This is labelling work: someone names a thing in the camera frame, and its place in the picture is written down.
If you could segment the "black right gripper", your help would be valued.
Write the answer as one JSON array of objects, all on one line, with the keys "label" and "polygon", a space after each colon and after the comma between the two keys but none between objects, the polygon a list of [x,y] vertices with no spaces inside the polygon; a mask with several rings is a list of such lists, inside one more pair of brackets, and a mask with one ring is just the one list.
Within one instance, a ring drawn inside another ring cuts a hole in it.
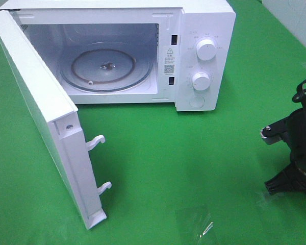
[{"label": "black right gripper", "polygon": [[288,144],[290,164],[264,184],[270,195],[282,192],[298,192],[297,175],[306,177],[306,115],[302,109],[295,110],[288,118],[267,125],[260,131],[268,145],[283,141]]}]

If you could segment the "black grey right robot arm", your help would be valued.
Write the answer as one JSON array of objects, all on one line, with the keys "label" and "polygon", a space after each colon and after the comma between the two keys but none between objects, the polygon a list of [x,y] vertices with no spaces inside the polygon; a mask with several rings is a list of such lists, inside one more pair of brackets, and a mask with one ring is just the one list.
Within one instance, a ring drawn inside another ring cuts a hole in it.
[{"label": "black grey right robot arm", "polygon": [[265,182],[270,195],[280,192],[306,193],[306,118],[298,109],[260,131],[267,144],[284,141],[290,148],[290,164]]}]

